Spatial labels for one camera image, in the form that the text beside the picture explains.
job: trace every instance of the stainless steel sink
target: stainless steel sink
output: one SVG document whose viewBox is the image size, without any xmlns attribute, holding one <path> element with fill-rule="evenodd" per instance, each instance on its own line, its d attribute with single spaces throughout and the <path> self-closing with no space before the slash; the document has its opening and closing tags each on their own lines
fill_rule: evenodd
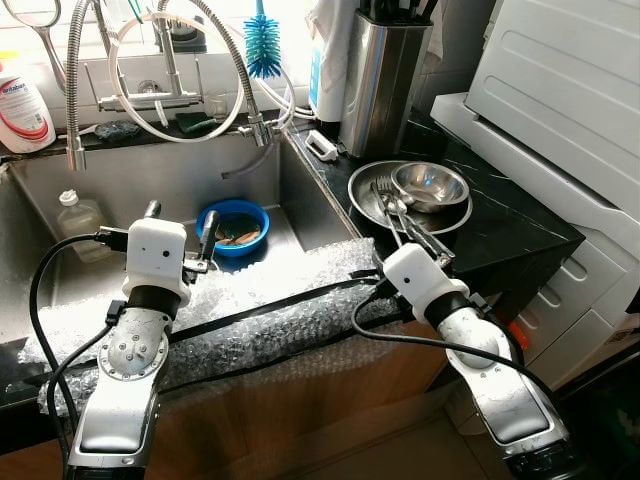
<svg viewBox="0 0 640 480">
<path fill-rule="evenodd" d="M 20 268 L 31 271 L 21 272 L 20 285 L 16 287 L 28 292 L 39 257 L 54 238 L 61 238 L 56 225 L 61 208 L 57 198 L 70 188 L 80 198 L 96 200 L 109 224 L 122 228 L 140 218 L 150 200 L 159 200 L 162 218 L 187 227 L 187 248 L 191 250 L 197 250 L 198 245 L 195 219 L 206 206 L 227 198 L 244 198 L 262 205 L 271 220 L 265 245 L 247 257 L 219 259 L 225 270 L 237 270 L 267 258 L 286 261 L 294 252 L 358 236 L 306 162 L 306 153 L 288 138 L 250 173 L 222 179 L 222 172 L 242 167 L 261 153 L 251 139 L 223 136 L 198 144 L 157 144 L 89 152 L 85 172 L 69 171 L 63 155 L 15 162 L 4 182 L 15 190 L 13 197 L 21 199 L 17 205 L 20 211 L 13 213 L 28 218 L 32 225 L 31 231 L 11 232 L 8 239 L 11 248 L 0 251 L 0 257 L 29 255 L 28 262 L 22 262 Z M 9 201 L 0 195 L 0 202 L 5 203 L 0 204 L 0 210 L 15 209 L 16 202 L 9 206 Z M 2 260 L 2 265 L 10 263 L 6 258 Z M 6 267 L 0 275 L 5 282 L 11 281 L 12 272 Z M 73 251 L 66 251 L 49 277 L 42 285 L 43 305 L 64 304 L 98 294 L 121 297 L 124 256 L 113 254 L 102 261 L 83 264 Z M 16 311 L 1 320 L 0 332 L 4 336 L 0 336 L 0 343 L 24 336 L 28 331 L 26 296 L 18 302 Z"/>
</svg>

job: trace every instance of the stainless steel plate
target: stainless steel plate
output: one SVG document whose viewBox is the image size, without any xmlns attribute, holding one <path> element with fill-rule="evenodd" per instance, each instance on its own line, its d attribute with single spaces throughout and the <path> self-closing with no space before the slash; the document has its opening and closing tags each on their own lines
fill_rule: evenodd
<svg viewBox="0 0 640 480">
<path fill-rule="evenodd" d="M 391 172 L 405 163 L 408 162 L 387 160 L 370 163 L 353 172 L 349 179 L 349 198 L 351 203 L 362 215 L 381 227 L 389 228 L 389 225 L 371 191 L 371 182 L 381 175 L 391 177 Z M 438 234 L 450 232 L 463 225 L 468 220 L 472 210 L 473 202 L 469 197 L 467 201 L 452 205 L 438 213 L 421 213 L 411 209 L 409 209 L 408 213 L 411 218 L 425 227 L 427 231 Z M 404 229 L 397 217 L 391 216 L 391 219 L 396 229 L 404 233 Z"/>
</svg>

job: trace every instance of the white appliance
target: white appliance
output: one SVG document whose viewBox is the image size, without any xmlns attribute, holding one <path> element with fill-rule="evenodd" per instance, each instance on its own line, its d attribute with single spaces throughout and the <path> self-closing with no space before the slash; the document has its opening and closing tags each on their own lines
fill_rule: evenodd
<svg viewBox="0 0 640 480">
<path fill-rule="evenodd" d="M 586 237 L 516 319 L 558 388 L 640 338 L 640 0 L 504 0 L 494 17 L 470 91 L 431 116 Z"/>
</svg>

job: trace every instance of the white plastic bottle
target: white plastic bottle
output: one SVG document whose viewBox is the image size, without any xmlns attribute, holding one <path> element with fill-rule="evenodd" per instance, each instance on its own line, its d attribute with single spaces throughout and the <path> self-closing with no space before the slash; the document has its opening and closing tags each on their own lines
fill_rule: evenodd
<svg viewBox="0 0 640 480">
<path fill-rule="evenodd" d="M 105 225 L 104 216 L 93 200 L 80 200 L 75 190 L 62 192 L 59 197 L 64 207 L 58 216 L 58 225 L 65 238 L 95 233 Z M 77 242 L 73 248 L 85 263 L 95 262 L 111 254 L 111 249 L 97 242 Z"/>
<path fill-rule="evenodd" d="M 13 66 L 0 63 L 0 142 L 14 153 L 29 153 L 55 139 L 51 115 L 36 86 Z"/>
</svg>

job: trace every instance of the faucet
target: faucet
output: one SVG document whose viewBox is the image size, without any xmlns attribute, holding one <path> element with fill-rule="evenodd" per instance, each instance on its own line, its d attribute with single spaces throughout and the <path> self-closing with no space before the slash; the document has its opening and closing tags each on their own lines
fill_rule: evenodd
<svg viewBox="0 0 640 480">
<path fill-rule="evenodd" d="M 249 81 L 249 73 L 242 60 L 242 56 L 238 51 L 231 35 L 217 17 L 215 13 L 203 0 L 190 0 L 202 13 L 211 20 L 216 27 L 220 36 L 224 40 L 231 53 L 231 57 L 240 76 L 242 88 L 247 102 L 247 110 L 249 112 L 249 129 L 240 129 L 243 135 L 253 135 L 256 144 L 261 147 L 273 142 L 273 127 L 270 122 L 265 122 L 262 113 L 258 110 L 251 83 Z M 162 12 L 166 9 L 169 0 L 160 0 L 158 3 L 158 11 Z M 105 12 L 102 11 L 100 0 L 78 0 L 73 10 L 71 23 L 69 26 L 69 44 L 67 50 L 67 71 L 66 71 L 66 106 L 67 106 L 67 165 L 70 170 L 86 170 L 85 150 L 79 135 L 78 121 L 78 56 L 80 50 L 80 35 L 82 33 L 82 24 L 87 12 L 87 8 L 92 4 L 96 13 L 98 27 L 102 37 L 102 42 L 107 55 L 111 49 L 111 29 L 108 27 L 109 20 Z M 185 107 L 194 105 L 202 101 L 202 90 L 200 93 L 186 92 L 182 88 L 180 81 L 180 73 L 175 63 L 175 54 L 173 44 L 171 43 L 170 28 L 166 19 L 161 18 L 157 21 L 158 34 L 164 52 L 167 75 L 170 79 L 170 92 L 143 92 L 137 94 L 129 94 L 126 88 L 124 75 L 118 68 L 118 81 L 122 86 L 128 100 L 136 109 L 156 109 L 158 101 L 166 101 L 168 108 Z M 97 99 L 96 103 L 100 110 L 116 110 L 119 106 L 118 97 Z"/>
</svg>

